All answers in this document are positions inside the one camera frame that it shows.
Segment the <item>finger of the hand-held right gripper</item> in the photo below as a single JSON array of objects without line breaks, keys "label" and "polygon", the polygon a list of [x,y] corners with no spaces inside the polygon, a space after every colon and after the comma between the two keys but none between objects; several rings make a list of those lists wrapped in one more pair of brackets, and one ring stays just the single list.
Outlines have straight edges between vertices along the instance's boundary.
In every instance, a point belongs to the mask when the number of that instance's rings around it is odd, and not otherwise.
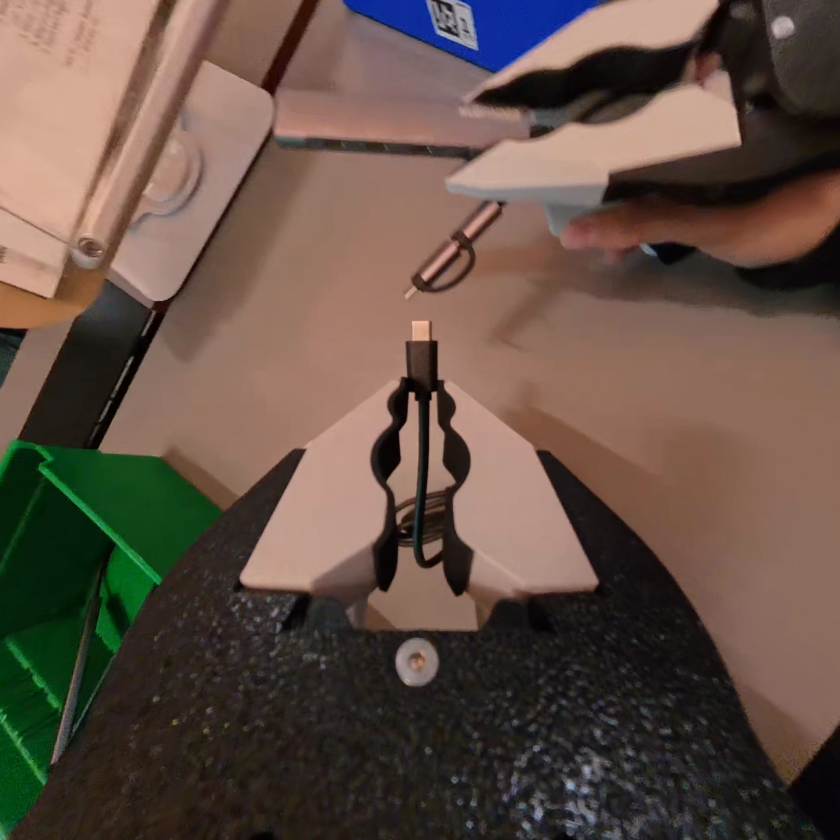
[{"label": "finger of the hand-held right gripper", "polygon": [[449,193],[481,201],[597,205],[611,176],[736,148],[737,107],[723,70],[660,92],[630,115],[566,123],[533,140],[504,140],[450,175]]},{"label": "finger of the hand-held right gripper", "polygon": [[556,110],[591,92],[658,93],[683,77],[718,9],[715,1],[593,7],[466,94],[463,110]]}]

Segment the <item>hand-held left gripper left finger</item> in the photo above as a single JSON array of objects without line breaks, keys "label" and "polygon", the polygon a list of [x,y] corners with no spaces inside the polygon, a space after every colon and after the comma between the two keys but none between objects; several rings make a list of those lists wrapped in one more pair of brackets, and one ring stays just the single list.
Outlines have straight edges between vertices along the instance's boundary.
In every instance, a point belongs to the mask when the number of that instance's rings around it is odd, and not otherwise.
[{"label": "hand-held left gripper left finger", "polygon": [[258,592],[327,597],[353,609],[377,587],[373,547],[385,529],[386,492],[371,453],[391,425],[387,382],[305,447],[240,573]]}]

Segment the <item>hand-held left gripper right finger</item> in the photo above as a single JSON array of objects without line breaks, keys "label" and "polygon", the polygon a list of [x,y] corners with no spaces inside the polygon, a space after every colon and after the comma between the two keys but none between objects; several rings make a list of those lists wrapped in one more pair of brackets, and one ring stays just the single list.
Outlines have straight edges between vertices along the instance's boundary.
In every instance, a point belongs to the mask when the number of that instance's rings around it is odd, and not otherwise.
[{"label": "hand-held left gripper right finger", "polygon": [[454,383],[437,391],[448,489],[442,565],[455,595],[491,609],[593,592],[598,578],[538,451]]}]

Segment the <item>grey usb hub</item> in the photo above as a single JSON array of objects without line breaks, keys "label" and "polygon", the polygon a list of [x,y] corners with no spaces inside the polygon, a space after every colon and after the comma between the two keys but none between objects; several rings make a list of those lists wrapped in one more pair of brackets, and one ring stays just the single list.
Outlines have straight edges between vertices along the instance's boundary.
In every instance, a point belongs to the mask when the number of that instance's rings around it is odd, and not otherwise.
[{"label": "grey usb hub", "polygon": [[454,103],[393,101],[283,87],[275,141],[282,148],[469,161],[503,140],[526,140],[525,119],[470,117]]}]

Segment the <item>green plastic bin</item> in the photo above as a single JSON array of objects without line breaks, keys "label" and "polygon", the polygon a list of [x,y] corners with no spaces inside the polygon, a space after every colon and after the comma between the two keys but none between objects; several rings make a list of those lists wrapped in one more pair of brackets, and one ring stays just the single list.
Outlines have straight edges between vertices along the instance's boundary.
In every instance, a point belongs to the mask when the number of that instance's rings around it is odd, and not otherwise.
[{"label": "green plastic bin", "polygon": [[144,602],[221,509],[161,458],[13,441],[1,472],[1,835],[49,777]]}]

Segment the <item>person's right hand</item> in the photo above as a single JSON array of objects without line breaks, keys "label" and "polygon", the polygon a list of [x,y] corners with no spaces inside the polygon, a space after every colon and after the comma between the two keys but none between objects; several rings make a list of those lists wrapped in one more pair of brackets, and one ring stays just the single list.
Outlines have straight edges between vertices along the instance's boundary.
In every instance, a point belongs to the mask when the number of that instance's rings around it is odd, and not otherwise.
[{"label": "person's right hand", "polygon": [[641,245],[692,247],[738,268],[774,266],[811,253],[838,226],[839,172],[808,175],[739,205],[696,206],[639,198],[577,217],[566,249],[619,256]]}]

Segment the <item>blue plastic bin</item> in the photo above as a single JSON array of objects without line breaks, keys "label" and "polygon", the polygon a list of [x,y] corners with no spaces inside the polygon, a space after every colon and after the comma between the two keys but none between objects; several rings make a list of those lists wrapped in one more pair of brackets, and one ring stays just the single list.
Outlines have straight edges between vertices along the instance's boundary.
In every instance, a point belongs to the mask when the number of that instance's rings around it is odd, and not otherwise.
[{"label": "blue plastic bin", "polygon": [[498,71],[599,1],[346,1],[352,12]]}]

